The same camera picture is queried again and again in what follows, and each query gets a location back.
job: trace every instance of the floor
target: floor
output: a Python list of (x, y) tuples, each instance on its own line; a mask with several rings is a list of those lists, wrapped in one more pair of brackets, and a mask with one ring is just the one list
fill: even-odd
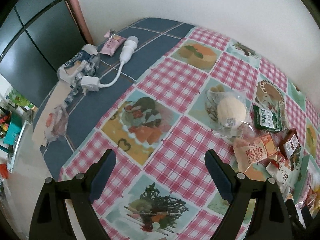
[[(14, 226), (21, 233), (19, 235), (23, 235), (25, 239), (28, 239), (33, 210), (44, 179), (51, 176), (40, 150), (34, 147), (32, 134), (32, 125), (28, 124), (22, 135), (13, 173), (5, 183), (8, 186), (5, 193)], [(85, 239), (72, 204), (69, 201), (66, 201), (66, 204), (77, 239)]]

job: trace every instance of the green snack package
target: green snack package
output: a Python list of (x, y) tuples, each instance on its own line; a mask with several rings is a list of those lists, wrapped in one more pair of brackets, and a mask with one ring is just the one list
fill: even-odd
[(259, 106), (253, 105), (254, 110), (254, 126), (258, 130), (266, 130), (272, 133), (277, 133), (282, 131), (282, 123), (280, 117), (280, 111), (278, 114), (263, 109)]

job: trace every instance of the heart shape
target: heart shape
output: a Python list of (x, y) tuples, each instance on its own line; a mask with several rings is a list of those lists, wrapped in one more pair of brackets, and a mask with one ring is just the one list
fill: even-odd
[(118, 145), (118, 147), (120, 147), (121, 149), (123, 149), (124, 152), (129, 151), (130, 148), (131, 148), (131, 144), (128, 143), (127, 140), (124, 139), (124, 138), (121, 138), (121, 139), (118, 141), (117, 145)]

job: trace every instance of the screw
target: screw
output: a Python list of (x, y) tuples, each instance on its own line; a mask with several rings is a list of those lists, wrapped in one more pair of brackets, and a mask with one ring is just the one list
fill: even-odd
[(238, 174), (237, 174), (237, 177), (238, 177), (239, 179), (245, 179), (245, 175), (244, 175), (243, 173), (238, 173)]
[(46, 183), (46, 184), (49, 184), (49, 183), (51, 183), (53, 181), (53, 178), (50, 178), (50, 177), (47, 177), (45, 180), (44, 180), (44, 182)]
[(83, 179), (84, 178), (84, 173), (78, 173), (76, 175), (76, 179)]
[(275, 184), (276, 183), (276, 180), (274, 178), (269, 178), (268, 181), (271, 183), (271, 184)]

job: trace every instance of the white wall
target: white wall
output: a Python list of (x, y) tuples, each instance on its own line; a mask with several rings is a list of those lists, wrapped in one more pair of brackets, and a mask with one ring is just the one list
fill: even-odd
[(79, 0), (96, 43), (143, 17), (202, 25), (274, 62), (320, 112), (320, 30), (300, 0)]

